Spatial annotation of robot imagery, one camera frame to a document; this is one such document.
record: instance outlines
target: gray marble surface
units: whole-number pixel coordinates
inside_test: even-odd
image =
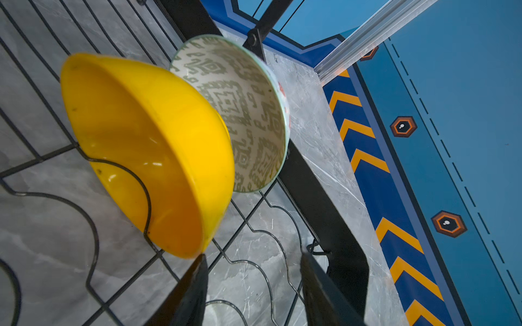
[[[132,0],[111,0],[140,40],[150,57],[162,67],[175,49],[146,7]],[[20,30],[27,36],[49,71],[20,33],[0,10],[0,38],[18,59],[41,95],[69,128],[60,85],[56,76],[67,57],[66,51],[49,33],[28,0],[0,0]],[[86,0],[117,48],[129,58],[151,62],[131,35],[108,0]],[[95,53],[59,0],[34,0],[63,47],[71,53]],[[63,0],[101,53],[118,55],[83,0]],[[176,46],[181,45],[174,30],[152,1],[150,11]],[[161,47],[134,13],[133,6],[150,28]],[[240,39],[226,33],[232,39]],[[266,51],[267,62],[280,79],[291,105],[291,138],[322,182],[339,212],[360,242],[370,264],[370,284],[365,321],[374,325],[407,324],[397,291],[375,236],[350,163],[338,136],[318,77],[312,68]],[[0,107],[43,155],[68,144],[38,94],[20,72],[9,54],[0,47]],[[0,170],[31,160],[31,153],[7,124],[0,120]],[[94,220],[100,237],[100,255],[92,286],[103,300],[109,299],[153,256],[142,234],[122,214],[98,181],[89,164],[76,151],[68,151],[5,178],[18,191],[41,191],[62,196],[81,206]],[[233,200],[246,216],[261,199],[259,194],[234,194]],[[301,232],[302,245],[313,238],[293,210],[279,186],[267,195],[272,205],[289,210]],[[15,270],[21,284],[23,302],[19,325],[80,325],[98,308],[88,294],[85,279],[92,261],[93,237],[85,219],[71,207],[52,199],[14,197],[0,190],[0,257]],[[230,205],[216,234],[224,247],[243,219]],[[301,245],[298,231],[282,210],[263,202],[227,250],[231,261],[248,259],[266,273],[274,302],[274,318],[283,325],[295,292],[288,283],[286,265],[277,243],[255,230],[267,230],[281,242],[288,258],[290,281],[300,281]],[[210,244],[210,263],[219,250]],[[173,271],[181,276],[191,261],[164,254]],[[327,261],[321,257],[326,268]],[[142,325],[176,285],[160,261],[155,261],[111,305],[125,325]],[[249,325],[270,325],[269,288],[261,273],[245,263],[229,263],[221,258],[209,275],[207,300],[224,299],[234,303]],[[7,277],[0,273],[0,324],[9,324],[13,294]],[[103,313],[93,325],[113,325]],[[229,306],[210,305],[205,325],[240,325],[239,315]],[[306,325],[303,304],[298,300],[289,325]]]

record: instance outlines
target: yellow chevron stripe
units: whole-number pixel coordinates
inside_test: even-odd
[[[424,251],[422,251],[420,242],[414,236],[404,231],[397,225],[393,224],[389,220],[382,218],[379,222],[379,225],[375,229],[375,233],[377,233],[377,238],[379,239],[379,242],[383,240],[384,236],[388,231],[392,232],[393,234],[401,238],[405,243],[417,249],[421,253],[424,253]]]
[[[410,274],[411,277],[416,279],[420,284],[424,285],[425,288],[439,297],[440,300],[444,301],[441,290],[438,289],[438,286],[435,283],[430,281],[430,279],[428,279],[426,276],[422,275],[422,273],[416,270],[412,265],[405,262],[404,259],[397,257],[393,265],[390,267],[390,273],[394,282],[397,282],[399,277],[402,275],[402,272]]]
[[[388,165],[386,164],[386,162],[384,162],[381,159],[376,158],[373,155],[365,153],[357,148],[355,150],[355,153],[353,154],[352,161],[351,161],[352,169],[354,172],[357,170],[357,167],[359,166],[359,162],[361,162],[361,161],[368,162],[368,163],[372,164],[373,166],[376,166],[376,167],[380,168],[381,170],[384,170],[384,171],[390,173],[390,170],[388,169]]]
[[[345,119],[342,122],[341,131],[339,132],[339,134],[341,135],[342,141],[345,140],[346,133],[348,132],[349,129],[360,132],[363,135],[367,135],[369,137],[375,138],[372,128],[366,127],[365,125],[361,125],[361,124],[358,124],[357,122]]]
[[[350,103],[353,105],[362,106],[361,100],[359,100],[359,98],[357,96],[334,91],[334,93],[331,95],[331,99],[330,99],[330,110],[332,113],[334,112],[337,101],[343,101],[343,102]]]
[[[408,319],[410,326],[413,326],[421,316],[426,318],[426,320],[433,326],[445,326],[437,317],[424,308],[422,304],[417,300],[413,300],[410,307],[406,310],[406,318]]]
[[[339,76],[350,78],[350,75],[348,74],[348,69],[346,69],[345,71],[341,72],[339,74]]]

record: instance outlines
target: patterned bowl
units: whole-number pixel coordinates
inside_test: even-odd
[[[170,71],[189,82],[218,111],[232,142],[234,191],[271,184],[284,163],[290,114],[281,84],[252,52],[224,37],[185,42]]]

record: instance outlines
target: yellow bowl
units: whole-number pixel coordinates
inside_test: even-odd
[[[90,54],[67,59],[62,96],[83,151],[123,165],[147,187],[150,239],[182,258],[204,251],[234,187],[230,137],[216,110],[167,70]],[[143,232],[148,205],[138,181],[113,165],[91,166]]]

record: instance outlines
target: hexagon decal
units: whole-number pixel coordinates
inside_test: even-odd
[[[417,124],[412,116],[397,117],[390,126],[391,132],[395,137],[410,137],[417,129]]]
[[[370,60],[373,58],[373,56],[375,55],[375,52],[377,52],[377,50],[379,49],[379,46],[376,46],[373,50],[371,50],[370,52],[366,53],[362,58],[361,58],[361,61],[366,61],[366,60]]]
[[[446,211],[440,211],[440,213],[432,217],[431,220],[437,232],[452,238],[456,238],[468,230],[460,215]]]

